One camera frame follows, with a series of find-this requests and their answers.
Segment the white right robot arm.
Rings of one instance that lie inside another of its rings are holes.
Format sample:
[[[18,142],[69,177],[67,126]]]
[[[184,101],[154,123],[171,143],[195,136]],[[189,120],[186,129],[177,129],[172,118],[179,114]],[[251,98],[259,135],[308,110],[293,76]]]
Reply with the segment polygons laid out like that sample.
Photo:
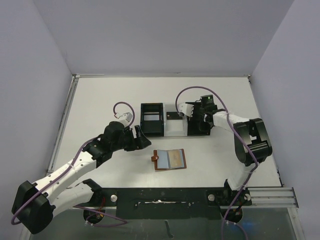
[[[244,118],[218,108],[212,95],[204,95],[194,102],[190,122],[200,132],[208,133],[214,127],[233,134],[234,152],[239,162],[234,173],[227,179],[229,188],[222,192],[223,200],[230,205],[241,198],[244,188],[258,166],[272,155],[272,145],[261,118]]]

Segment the black white card sorting tray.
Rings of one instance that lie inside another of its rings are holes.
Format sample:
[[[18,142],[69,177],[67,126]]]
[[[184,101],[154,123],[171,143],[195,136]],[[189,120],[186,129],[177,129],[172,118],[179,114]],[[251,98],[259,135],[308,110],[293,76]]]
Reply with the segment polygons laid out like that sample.
[[[161,137],[201,137],[209,135],[192,135],[192,117],[183,114],[179,120],[167,120],[167,112],[177,112],[174,104],[142,103],[140,105],[140,128],[149,138]],[[145,114],[159,114],[161,120],[144,121]]]

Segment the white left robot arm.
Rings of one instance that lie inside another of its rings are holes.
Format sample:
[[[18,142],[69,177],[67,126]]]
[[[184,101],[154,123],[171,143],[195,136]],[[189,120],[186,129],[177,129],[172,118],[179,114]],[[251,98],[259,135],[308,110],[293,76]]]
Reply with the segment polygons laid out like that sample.
[[[71,184],[110,160],[116,151],[143,150],[151,144],[139,125],[131,128],[119,121],[110,122],[102,134],[83,143],[65,165],[33,183],[26,180],[19,185],[10,223],[22,224],[32,234],[41,232],[58,213],[54,202]]]

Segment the brown leather card holder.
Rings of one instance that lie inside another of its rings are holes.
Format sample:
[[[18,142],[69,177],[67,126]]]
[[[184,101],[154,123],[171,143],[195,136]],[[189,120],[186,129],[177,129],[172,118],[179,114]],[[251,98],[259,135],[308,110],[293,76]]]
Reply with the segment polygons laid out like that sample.
[[[151,156],[155,171],[171,171],[187,168],[185,151],[183,148],[171,150],[154,150]]]

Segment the gold credit card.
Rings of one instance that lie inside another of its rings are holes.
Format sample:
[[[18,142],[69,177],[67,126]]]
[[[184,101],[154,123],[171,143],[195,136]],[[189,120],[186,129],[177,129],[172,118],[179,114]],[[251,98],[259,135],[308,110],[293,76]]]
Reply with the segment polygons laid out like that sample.
[[[172,169],[183,167],[184,162],[182,160],[181,153],[178,149],[169,150],[168,159],[169,159],[169,165]]]

